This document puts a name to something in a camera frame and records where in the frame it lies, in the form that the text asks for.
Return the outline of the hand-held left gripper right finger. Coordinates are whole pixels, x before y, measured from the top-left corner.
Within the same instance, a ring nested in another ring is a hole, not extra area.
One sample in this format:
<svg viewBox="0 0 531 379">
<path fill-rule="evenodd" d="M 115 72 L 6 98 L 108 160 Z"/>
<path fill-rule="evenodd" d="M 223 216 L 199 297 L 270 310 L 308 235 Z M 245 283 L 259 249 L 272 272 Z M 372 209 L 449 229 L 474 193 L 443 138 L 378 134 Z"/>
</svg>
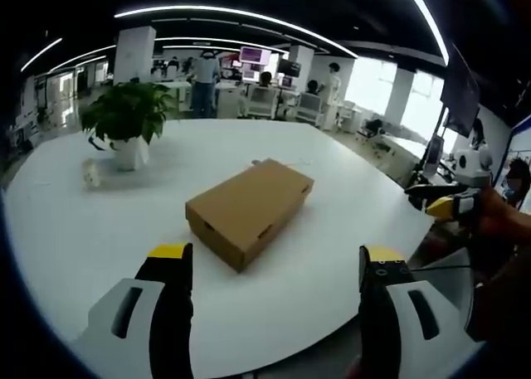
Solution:
<svg viewBox="0 0 531 379">
<path fill-rule="evenodd" d="M 457 378 L 483 348 L 467 332 L 474 276 L 466 250 L 411 268 L 382 246 L 359 249 L 364 378 Z"/>
</svg>

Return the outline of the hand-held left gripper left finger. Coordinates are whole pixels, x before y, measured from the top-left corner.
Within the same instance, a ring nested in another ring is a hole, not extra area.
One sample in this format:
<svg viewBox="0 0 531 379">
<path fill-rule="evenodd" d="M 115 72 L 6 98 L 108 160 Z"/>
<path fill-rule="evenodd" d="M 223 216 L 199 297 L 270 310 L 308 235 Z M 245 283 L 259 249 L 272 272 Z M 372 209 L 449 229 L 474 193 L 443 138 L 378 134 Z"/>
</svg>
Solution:
<svg viewBox="0 0 531 379">
<path fill-rule="evenodd" d="M 192 258 L 190 242 L 159 245 L 92 306 L 73 348 L 96 377 L 193 376 Z"/>
</svg>

